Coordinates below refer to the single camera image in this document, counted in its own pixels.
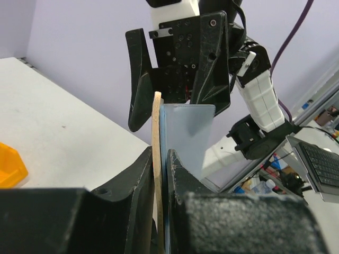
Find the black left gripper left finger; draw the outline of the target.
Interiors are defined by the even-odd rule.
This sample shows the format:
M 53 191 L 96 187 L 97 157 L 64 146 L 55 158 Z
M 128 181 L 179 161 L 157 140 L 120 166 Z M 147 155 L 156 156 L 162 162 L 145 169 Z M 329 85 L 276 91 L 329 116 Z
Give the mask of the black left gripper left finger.
M 149 253 L 154 180 L 151 147 L 92 191 L 1 190 L 1 253 Z

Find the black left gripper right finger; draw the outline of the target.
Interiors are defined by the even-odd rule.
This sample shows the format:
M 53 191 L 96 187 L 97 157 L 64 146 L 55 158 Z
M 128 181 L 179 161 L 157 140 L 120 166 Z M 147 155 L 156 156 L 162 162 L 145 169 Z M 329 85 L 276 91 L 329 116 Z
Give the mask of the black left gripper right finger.
M 291 195 L 214 193 L 167 153 L 170 253 L 328 253 L 306 204 Z

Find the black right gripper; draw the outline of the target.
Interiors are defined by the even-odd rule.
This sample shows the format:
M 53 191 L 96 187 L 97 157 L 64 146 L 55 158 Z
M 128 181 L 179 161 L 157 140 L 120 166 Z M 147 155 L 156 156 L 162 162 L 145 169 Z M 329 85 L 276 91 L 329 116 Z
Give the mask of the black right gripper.
M 126 32 L 131 132 L 140 130 L 150 118 L 154 90 L 161 92 L 165 103 L 214 105 L 215 116 L 230 106 L 229 76 L 241 66 L 232 58 L 247 36 L 245 15 L 241 10 L 237 14 L 241 26 L 230 21 L 225 11 L 161 23 L 158 30 L 149 33 L 158 64 L 153 70 L 144 30 Z

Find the beige leather card holder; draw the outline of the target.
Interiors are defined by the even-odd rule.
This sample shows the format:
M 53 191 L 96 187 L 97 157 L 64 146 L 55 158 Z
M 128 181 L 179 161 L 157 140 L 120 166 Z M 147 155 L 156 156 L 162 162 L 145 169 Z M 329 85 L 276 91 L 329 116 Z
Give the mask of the beige leather card holder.
M 159 128 L 159 118 L 160 118 L 159 114 L 161 104 L 162 104 L 162 94 L 161 92 L 155 92 L 151 112 L 151 146 L 153 155 L 153 175 L 157 205 L 158 253 L 165 253 L 164 212 L 162 201 L 162 162 L 160 151 L 160 128 Z

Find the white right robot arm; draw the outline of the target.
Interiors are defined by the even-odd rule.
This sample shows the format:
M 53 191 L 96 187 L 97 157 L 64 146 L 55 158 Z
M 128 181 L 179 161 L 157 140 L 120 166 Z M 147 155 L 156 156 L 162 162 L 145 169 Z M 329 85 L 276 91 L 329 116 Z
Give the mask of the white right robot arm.
M 233 125 L 218 144 L 209 148 L 201 166 L 192 172 L 205 178 L 242 159 L 264 157 L 293 131 L 284 117 L 271 79 L 267 51 L 233 23 L 244 16 L 210 12 L 195 17 L 161 22 L 150 32 L 157 68 L 150 62 L 143 29 L 126 32 L 131 68 L 131 103 L 128 126 L 138 131 L 150 118 L 153 95 L 160 92 L 170 104 L 208 104 L 219 115 L 230 106 L 238 88 L 249 116 Z

